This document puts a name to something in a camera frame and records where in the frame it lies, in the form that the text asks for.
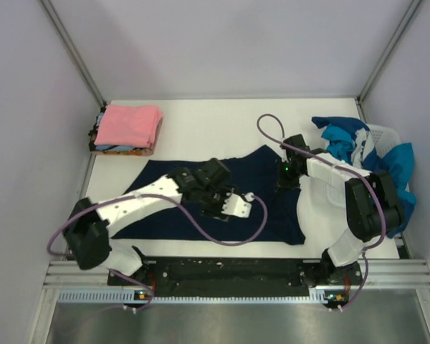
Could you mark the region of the stack of folded shirts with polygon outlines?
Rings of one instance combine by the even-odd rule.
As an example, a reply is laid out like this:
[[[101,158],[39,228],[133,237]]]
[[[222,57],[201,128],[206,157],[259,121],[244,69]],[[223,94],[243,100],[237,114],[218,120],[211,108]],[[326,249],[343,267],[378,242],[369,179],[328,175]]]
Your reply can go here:
[[[105,105],[104,107],[102,107],[100,110],[100,113],[103,112],[107,106],[108,105]],[[160,124],[158,125],[158,132],[157,132],[157,136],[156,136],[156,141],[149,148],[131,148],[131,147],[127,147],[127,146],[99,146],[99,147],[96,147],[94,145],[94,140],[95,140],[95,136],[97,134],[98,122],[101,119],[100,113],[97,115],[92,129],[88,133],[89,138],[90,138],[89,149],[90,149],[91,153],[93,153],[93,154],[104,154],[104,155],[122,155],[122,156],[151,156],[151,155],[153,155],[155,147],[156,147],[156,143],[158,140],[158,136],[159,136],[159,133],[161,130],[161,126],[163,123],[163,118],[162,118]]]

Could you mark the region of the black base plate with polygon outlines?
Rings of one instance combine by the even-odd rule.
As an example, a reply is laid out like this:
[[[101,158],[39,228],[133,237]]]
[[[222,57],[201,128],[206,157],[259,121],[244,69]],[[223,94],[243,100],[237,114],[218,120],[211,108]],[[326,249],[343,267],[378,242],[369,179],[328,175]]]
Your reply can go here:
[[[149,257],[138,280],[158,297],[307,296],[311,287],[346,291],[361,282],[360,265],[329,268],[318,259]]]

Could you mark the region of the aluminium frame rail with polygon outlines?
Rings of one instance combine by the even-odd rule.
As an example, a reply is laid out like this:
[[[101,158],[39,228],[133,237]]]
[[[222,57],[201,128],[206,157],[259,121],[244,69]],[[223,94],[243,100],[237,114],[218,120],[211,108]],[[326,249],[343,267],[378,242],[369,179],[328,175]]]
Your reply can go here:
[[[430,269],[424,259],[370,259],[359,262],[357,277],[366,276],[364,287],[375,290],[430,289]],[[44,289],[109,289],[109,274],[102,268],[83,272],[74,262],[49,263]]]

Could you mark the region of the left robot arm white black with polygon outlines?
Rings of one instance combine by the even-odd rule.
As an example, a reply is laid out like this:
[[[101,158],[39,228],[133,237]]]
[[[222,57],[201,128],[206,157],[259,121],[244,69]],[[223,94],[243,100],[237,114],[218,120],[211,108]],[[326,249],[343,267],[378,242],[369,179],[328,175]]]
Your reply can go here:
[[[113,237],[135,222],[180,204],[200,204],[203,214],[222,221],[230,216],[247,217],[251,206],[246,199],[234,187],[224,185],[230,175],[221,161],[212,158],[195,170],[176,168],[118,199],[96,204],[82,199],[63,236],[81,270],[112,269],[140,284],[148,276],[145,255]]]

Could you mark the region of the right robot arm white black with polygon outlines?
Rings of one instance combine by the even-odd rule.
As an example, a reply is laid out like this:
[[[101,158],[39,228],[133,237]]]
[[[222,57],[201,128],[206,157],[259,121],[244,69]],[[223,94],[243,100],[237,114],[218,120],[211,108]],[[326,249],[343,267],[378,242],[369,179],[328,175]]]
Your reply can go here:
[[[281,148],[286,151],[289,185],[298,188],[300,177],[307,176],[345,197],[346,229],[322,252],[319,265],[305,273],[311,286],[335,284],[358,264],[360,256],[404,224],[406,215],[393,179],[387,171],[356,168],[322,149],[311,150],[300,134],[282,141]]]

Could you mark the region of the pink folded t shirt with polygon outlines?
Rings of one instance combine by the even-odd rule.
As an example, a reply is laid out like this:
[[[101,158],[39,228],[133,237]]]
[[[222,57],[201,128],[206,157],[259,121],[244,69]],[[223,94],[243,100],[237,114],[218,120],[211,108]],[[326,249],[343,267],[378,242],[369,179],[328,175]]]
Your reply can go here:
[[[149,148],[155,141],[163,112],[157,105],[108,105],[100,113],[94,145]]]

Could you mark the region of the navy blue t shirt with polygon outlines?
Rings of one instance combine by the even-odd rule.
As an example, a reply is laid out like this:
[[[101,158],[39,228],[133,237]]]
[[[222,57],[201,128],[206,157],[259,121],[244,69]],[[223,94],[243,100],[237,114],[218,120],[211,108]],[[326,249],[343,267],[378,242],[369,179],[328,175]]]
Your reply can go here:
[[[227,158],[222,162],[231,171],[227,184],[245,194],[260,197],[253,201],[251,214],[246,219],[231,217],[221,221],[200,213],[199,204],[184,204],[202,229],[211,237],[225,242],[240,242],[250,238],[259,227],[258,242],[284,242],[301,245],[305,241],[297,218],[300,190],[278,189],[280,157],[263,145],[241,158]],[[145,217],[119,231],[117,239],[173,239],[202,240],[204,236],[177,208],[166,209]]]

